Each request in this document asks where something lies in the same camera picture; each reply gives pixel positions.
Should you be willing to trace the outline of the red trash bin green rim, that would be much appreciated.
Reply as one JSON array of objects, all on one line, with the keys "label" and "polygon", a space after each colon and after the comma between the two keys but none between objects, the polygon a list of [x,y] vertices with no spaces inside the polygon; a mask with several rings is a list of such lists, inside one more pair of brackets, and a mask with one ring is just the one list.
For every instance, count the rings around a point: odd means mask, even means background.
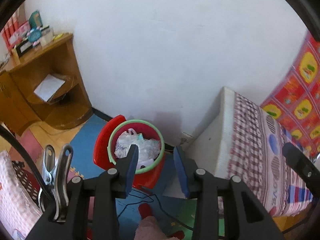
[{"label": "red trash bin green rim", "polygon": [[135,150],[133,187],[153,189],[164,166],[165,143],[159,129],[145,120],[118,115],[101,129],[93,150],[93,163],[103,170],[115,166]]}]

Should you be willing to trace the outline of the patterned bed sheet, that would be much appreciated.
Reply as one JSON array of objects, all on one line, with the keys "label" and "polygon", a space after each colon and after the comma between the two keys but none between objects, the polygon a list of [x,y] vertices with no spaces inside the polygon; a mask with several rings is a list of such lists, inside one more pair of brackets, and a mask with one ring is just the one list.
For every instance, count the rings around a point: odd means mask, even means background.
[{"label": "patterned bed sheet", "polygon": [[312,194],[287,164],[282,147],[302,147],[272,116],[244,96],[223,88],[219,118],[220,149],[214,175],[239,176],[272,217],[295,216]]}]

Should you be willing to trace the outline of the metal spring clamp left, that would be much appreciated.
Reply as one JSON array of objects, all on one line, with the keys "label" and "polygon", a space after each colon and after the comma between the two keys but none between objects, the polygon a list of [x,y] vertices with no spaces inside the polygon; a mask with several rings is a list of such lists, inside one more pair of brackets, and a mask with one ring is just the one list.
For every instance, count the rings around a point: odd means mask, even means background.
[{"label": "metal spring clamp left", "polygon": [[73,157],[73,148],[65,144],[58,158],[52,145],[47,145],[43,153],[42,178],[55,201],[53,221],[64,223],[67,216],[69,198],[67,195],[67,177]]}]

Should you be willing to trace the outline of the red floral blanket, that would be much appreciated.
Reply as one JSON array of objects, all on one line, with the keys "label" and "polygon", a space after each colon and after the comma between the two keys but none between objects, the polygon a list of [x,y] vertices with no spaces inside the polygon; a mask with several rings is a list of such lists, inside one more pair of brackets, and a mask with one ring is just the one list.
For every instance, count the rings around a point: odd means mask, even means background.
[{"label": "red floral blanket", "polygon": [[300,143],[307,156],[319,154],[319,42],[310,32],[289,71],[260,107]]}]

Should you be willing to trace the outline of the pink dotted pillow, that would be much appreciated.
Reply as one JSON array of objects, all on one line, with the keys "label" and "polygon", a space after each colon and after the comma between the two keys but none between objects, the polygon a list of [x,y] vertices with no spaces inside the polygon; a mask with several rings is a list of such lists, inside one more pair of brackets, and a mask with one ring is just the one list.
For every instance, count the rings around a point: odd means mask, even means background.
[{"label": "pink dotted pillow", "polygon": [[6,150],[1,152],[1,223],[13,239],[26,239],[42,215],[35,204],[36,194],[22,179]]}]

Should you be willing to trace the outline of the white paper on shelf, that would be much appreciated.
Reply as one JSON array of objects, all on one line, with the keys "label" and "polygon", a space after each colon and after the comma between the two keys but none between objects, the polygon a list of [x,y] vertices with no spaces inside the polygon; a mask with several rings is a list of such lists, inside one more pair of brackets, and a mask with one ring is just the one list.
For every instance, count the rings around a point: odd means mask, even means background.
[{"label": "white paper on shelf", "polygon": [[54,94],[62,87],[65,80],[48,74],[44,80],[35,88],[34,94],[42,101],[48,102]]}]

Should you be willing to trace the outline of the wooden desk shelf unit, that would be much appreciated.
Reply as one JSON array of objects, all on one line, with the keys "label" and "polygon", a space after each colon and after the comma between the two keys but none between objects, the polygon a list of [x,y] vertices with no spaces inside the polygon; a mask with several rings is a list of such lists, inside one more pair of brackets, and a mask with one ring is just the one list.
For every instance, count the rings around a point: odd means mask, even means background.
[{"label": "wooden desk shelf unit", "polygon": [[22,133],[42,121],[71,129],[93,114],[73,48],[73,35],[63,34],[45,47],[12,57],[1,68],[1,122]]}]

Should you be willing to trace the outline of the pink box on desk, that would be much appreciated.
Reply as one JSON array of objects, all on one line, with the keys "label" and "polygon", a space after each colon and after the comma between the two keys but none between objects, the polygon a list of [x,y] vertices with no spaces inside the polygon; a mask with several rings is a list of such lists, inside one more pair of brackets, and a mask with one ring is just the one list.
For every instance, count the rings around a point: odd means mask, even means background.
[{"label": "pink box on desk", "polygon": [[10,46],[14,47],[16,44],[20,43],[29,31],[30,24],[26,21],[9,38]]}]

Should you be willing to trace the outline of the teal box on desk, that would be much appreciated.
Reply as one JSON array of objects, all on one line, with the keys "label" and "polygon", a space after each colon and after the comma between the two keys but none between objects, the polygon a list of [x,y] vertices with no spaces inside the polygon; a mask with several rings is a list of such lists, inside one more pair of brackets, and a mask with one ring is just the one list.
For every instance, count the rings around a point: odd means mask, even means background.
[{"label": "teal box on desk", "polygon": [[38,10],[34,11],[31,14],[31,16],[29,17],[28,22],[29,22],[31,29],[36,29],[37,27],[42,27],[43,22],[42,22],[40,12]]}]

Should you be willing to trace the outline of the cream floral curtain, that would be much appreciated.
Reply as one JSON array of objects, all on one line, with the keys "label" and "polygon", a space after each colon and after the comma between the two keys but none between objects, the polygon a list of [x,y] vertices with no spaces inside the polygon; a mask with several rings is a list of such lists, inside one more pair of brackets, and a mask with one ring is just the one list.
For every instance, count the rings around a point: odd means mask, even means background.
[{"label": "cream floral curtain", "polygon": [[1,31],[1,35],[5,42],[8,51],[11,51],[12,48],[18,42],[20,42],[20,38],[18,35],[19,23],[16,13],[14,13],[11,18],[9,18],[8,22],[5,24],[4,28]]}]

